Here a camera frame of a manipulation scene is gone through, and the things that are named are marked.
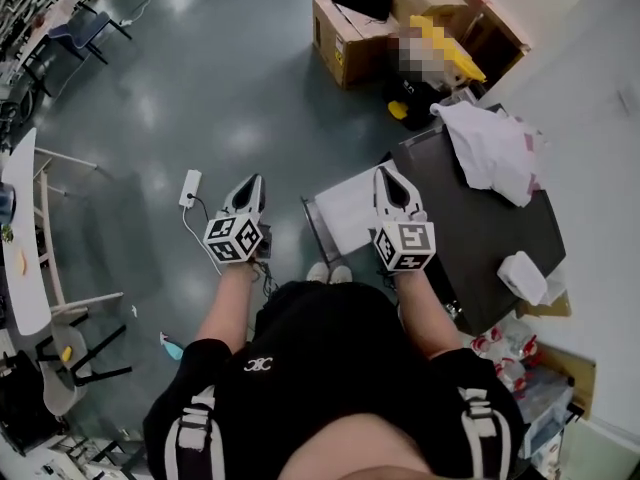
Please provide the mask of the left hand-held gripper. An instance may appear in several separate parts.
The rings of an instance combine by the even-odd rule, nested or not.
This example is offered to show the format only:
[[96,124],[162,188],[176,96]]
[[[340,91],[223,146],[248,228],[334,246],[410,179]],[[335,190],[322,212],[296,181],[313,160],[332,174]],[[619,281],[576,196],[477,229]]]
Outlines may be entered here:
[[203,243],[220,264],[271,257],[270,226],[261,223],[265,207],[264,178],[255,173],[225,198],[204,232]]

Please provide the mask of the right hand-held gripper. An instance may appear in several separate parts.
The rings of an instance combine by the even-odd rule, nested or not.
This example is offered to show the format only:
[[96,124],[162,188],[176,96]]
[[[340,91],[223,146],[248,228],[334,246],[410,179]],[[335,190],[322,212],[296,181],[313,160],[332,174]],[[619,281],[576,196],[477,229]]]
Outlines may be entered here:
[[374,173],[374,207],[382,219],[373,245],[388,272],[422,270],[436,255],[435,227],[417,188],[402,174],[379,166]]

